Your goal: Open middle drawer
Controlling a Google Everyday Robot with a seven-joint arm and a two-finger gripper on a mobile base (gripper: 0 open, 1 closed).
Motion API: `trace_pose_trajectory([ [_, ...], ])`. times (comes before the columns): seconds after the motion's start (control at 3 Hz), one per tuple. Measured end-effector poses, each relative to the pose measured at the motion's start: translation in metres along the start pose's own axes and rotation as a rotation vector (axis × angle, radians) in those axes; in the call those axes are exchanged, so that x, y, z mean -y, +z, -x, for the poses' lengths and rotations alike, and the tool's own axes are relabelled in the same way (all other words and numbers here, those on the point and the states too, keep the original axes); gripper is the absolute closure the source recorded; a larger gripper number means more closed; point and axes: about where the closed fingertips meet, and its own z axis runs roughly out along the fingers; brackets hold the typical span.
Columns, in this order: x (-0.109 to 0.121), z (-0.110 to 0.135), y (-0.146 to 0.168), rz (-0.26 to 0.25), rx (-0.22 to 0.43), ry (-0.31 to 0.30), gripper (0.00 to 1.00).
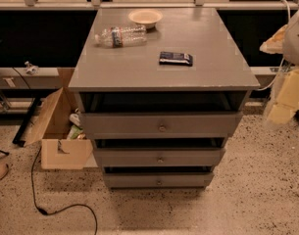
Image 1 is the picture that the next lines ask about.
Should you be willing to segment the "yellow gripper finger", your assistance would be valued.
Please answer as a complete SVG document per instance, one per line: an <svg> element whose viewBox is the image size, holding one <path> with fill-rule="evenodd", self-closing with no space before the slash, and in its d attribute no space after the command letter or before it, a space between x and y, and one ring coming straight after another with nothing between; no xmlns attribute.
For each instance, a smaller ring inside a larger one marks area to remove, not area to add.
<svg viewBox="0 0 299 235"><path fill-rule="evenodd" d="M283 39L287 25L282 26L272 37L265 41L259 48L260 51L267 54L282 54Z"/></svg>
<svg viewBox="0 0 299 235"><path fill-rule="evenodd" d="M299 111L299 67L280 72L272 88L271 99L266 106L266 121L271 124L287 124Z"/></svg>

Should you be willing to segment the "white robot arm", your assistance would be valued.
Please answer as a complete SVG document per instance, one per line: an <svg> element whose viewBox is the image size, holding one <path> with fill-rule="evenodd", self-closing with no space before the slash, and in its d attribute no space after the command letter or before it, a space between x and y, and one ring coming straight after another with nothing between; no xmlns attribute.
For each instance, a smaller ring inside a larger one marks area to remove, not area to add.
<svg viewBox="0 0 299 235"><path fill-rule="evenodd" d="M268 54L281 54L294 68L280 72L274 80L272 98L264 115L269 124L287 124L299 111L299 10L260 50Z"/></svg>

